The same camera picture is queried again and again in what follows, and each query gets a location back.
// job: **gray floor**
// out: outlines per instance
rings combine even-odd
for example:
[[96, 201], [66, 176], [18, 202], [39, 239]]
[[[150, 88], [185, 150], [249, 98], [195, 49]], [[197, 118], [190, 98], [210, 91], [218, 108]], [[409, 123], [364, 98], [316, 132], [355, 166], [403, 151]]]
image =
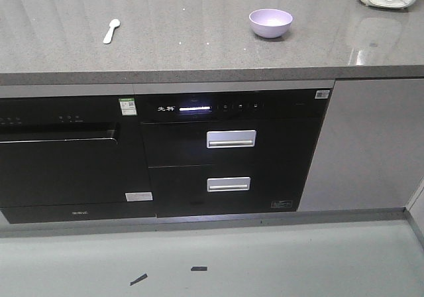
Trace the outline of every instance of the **gray floor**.
[[406, 221], [2, 238], [0, 274], [4, 297], [424, 296]]

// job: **drawer handle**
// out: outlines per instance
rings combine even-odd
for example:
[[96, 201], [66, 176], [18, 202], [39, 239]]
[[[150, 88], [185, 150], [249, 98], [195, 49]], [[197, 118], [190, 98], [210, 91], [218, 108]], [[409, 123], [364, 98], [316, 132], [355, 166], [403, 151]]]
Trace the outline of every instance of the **drawer handle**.
[[256, 130], [208, 131], [206, 147], [213, 148], [245, 148], [254, 147]]
[[211, 147], [253, 147], [253, 140], [229, 140], [229, 141], [209, 141], [209, 148]]
[[249, 190], [249, 188], [247, 184], [240, 184], [238, 186], [210, 186], [209, 187], [209, 192], [233, 191], [233, 190], [247, 191]]
[[208, 192], [249, 191], [250, 177], [207, 179]]

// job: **white spoon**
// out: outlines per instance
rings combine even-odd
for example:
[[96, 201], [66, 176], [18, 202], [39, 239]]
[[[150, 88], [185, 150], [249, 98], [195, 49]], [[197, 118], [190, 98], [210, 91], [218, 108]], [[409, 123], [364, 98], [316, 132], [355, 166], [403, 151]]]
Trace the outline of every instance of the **white spoon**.
[[109, 23], [109, 30], [106, 33], [105, 38], [103, 39], [103, 43], [104, 44], [109, 44], [110, 42], [112, 42], [112, 36], [113, 36], [113, 31], [115, 30], [115, 28], [117, 28], [119, 25], [121, 25], [121, 22], [119, 22], [119, 19], [113, 19], [110, 23]]

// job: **purple bowl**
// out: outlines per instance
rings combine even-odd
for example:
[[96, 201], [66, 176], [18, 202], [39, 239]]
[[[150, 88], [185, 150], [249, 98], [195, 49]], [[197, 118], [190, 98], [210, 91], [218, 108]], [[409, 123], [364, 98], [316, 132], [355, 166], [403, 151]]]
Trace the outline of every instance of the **purple bowl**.
[[282, 36], [289, 29], [293, 17], [277, 9], [261, 9], [249, 15], [250, 27], [259, 36], [276, 38]]

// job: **black dishwasher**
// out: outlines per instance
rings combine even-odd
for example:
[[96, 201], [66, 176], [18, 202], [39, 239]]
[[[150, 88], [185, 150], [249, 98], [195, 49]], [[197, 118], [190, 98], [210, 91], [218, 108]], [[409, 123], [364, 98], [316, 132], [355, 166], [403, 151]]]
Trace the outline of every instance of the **black dishwasher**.
[[10, 223], [155, 216], [134, 97], [0, 99]]
[[330, 93], [136, 96], [157, 216], [295, 211]]

